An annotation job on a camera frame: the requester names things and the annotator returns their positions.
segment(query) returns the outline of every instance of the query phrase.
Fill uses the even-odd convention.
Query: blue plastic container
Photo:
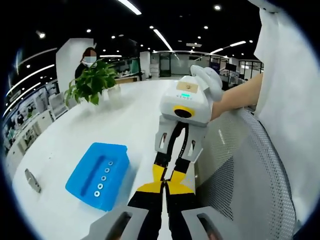
[[[128,166],[126,146],[95,142],[74,169],[65,189],[94,208],[111,211]]]

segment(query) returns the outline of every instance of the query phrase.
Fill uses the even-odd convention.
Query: white column
[[[150,75],[150,52],[149,51],[143,51],[140,52],[140,66],[141,66],[141,71],[145,72],[145,77],[149,78]]]
[[[69,88],[75,79],[75,71],[80,64],[84,51],[94,47],[92,38],[70,38],[55,55],[56,76],[61,93]]]
[[[229,63],[230,63],[230,64],[233,64],[233,65],[236,65],[236,70],[237,70],[238,72],[240,72],[240,69],[239,69],[239,59],[234,58],[234,57],[230,57]]]

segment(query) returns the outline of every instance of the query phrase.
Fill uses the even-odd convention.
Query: white table
[[[123,107],[92,112],[83,102],[48,127],[24,155],[12,187],[27,221],[44,240],[79,240],[86,236],[92,222],[105,212],[71,195],[65,185],[81,157],[94,142],[121,144],[128,148],[130,164],[137,167],[131,189],[153,181],[155,135],[159,128],[160,99],[172,80],[139,81],[121,85]],[[166,177],[170,177],[183,144],[184,134],[176,140]],[[36,193],[27,183],[28,168],[42,187]],[[183,183],[194,189],[191,164]],[[171,239],[166,201],[163,201],[162,228],[158,239]]]

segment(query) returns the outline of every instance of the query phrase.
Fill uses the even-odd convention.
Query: black hair
[[[82,61],[85,57],[90,56],[90,52],[91,52],[91,51],[94,51],[95,53],[97,53],[96,50],[95,50],[93,47],[88,47],[86,50],[84,50],[84,52],[83,52],[83,54],[82,54],[81,61]]]

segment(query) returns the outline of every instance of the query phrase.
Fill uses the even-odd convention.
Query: black ceiling
[[[135,15],[117,0],[64,0],[42,4],[39,10],[32,12],[32,20],[24,19],[28,28],[26,34],[21,36],[23,43],[18,60],[25,60],[48,49],[59,49],[69,38],[94,38],[98,55],[118,54],[117,50],[124,57],[132,55],[129,39],[137,42],[138,51],[147,51],[148,48],[151,51],[168,50],[150,26],[158,29],[174,50],[190,51],[192,48],[186,43],[198,43],[202,46],[195,51],[210,53],[236,42],[247,41],[218,54],[255,59],[253,53],[261,22],[259,9],[247,0],[130,2],[141,11],[141,15]],[[221,11],[215,11],[215,5],[220,5]],[[46,37],[40,39],[36,31],[45,33]],[[19,74],[16,71],[11,74],[12,84],[55,64],[55,54],[56,51],[51,51],[25,61],[18,68]],[[16,90],[33,86],[40,81],[40,77],[56,78],[55,68],[35,74]]]

